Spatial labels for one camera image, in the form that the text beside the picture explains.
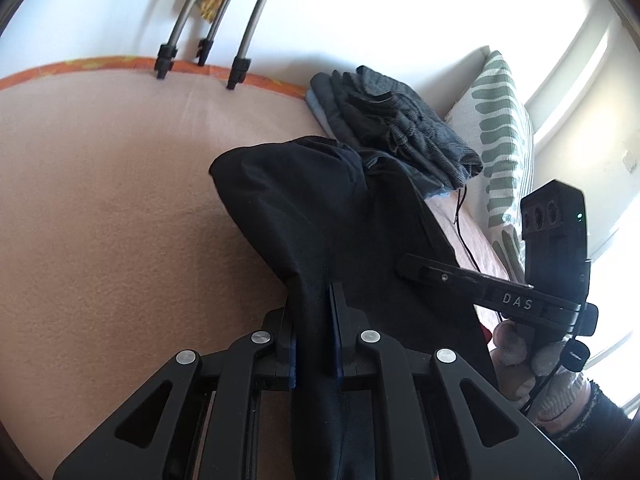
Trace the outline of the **black sleeved right forearm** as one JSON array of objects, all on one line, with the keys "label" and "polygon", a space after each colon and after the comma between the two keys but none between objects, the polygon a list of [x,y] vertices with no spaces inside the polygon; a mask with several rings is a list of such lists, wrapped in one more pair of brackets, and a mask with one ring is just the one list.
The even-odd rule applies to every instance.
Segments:
[{"label": "black sleeved right forearm", "polygon": [[630,419],[598,384],[541,425],[582,479],[639,478],[639,419]]}]

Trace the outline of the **grey gloved right hand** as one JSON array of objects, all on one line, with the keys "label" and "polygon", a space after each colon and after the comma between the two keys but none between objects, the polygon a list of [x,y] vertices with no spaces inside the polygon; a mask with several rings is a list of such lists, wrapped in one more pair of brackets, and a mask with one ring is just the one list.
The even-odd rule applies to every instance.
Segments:
[{"label": "grey gloved right hand", "polygon": [[552,373],[559,363],[565,341],[552,342],[533,356],[516,324],[504,321],[492,334],[495,349],[490,352],[499,391],[516,408],[524,408],[533,399],[537,380],[552,375],[546,390],[534,400],[537,405],[534,423],[555,434],[568,428],[587,407],[591,386],[584,374],[572,372],[564,366]]}]

